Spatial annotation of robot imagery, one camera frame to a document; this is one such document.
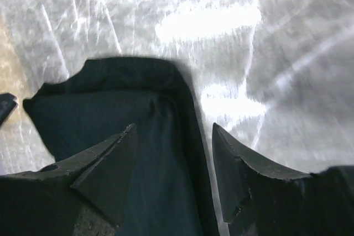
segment black object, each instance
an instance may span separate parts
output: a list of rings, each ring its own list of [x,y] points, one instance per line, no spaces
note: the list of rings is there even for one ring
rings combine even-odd
[[[304,174],[214,124],[213,155],[230,236],[354,235],[354,166]]]
[[[129,126],[38,172],[0,176],[0,235],[114,235],[137,150]]]
[[[17,106],[15,99],[11,93],[0,94],[0,126]]]
[[[136,124],[140,146],[116,235],[218,235],[194,102],[173,63],[137,57],[87,60],[77,75],[44,84],[23,106],[56,161]],[[85,191],[78,190],[91,198],[94,191],[83,185]]]

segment folded black cloth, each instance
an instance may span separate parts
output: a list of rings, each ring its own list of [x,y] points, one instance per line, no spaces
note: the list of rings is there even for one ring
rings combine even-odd
[[[137,125],[139,150],[116,235],[219,234],[192,95],[173,63],[87,60],[23,106],[56,161]]]

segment shiny metallic surface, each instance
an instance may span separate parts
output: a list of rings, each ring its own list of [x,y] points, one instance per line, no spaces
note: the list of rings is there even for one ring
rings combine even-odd
[[[218,122],[300,171],[354,164],[354,0],[0,3],[0,85],[19,101],[88,57],[163,57],[192,75],[207,152]],[[8,173],[53,162],[21,108],[0,131],[0,155]]]

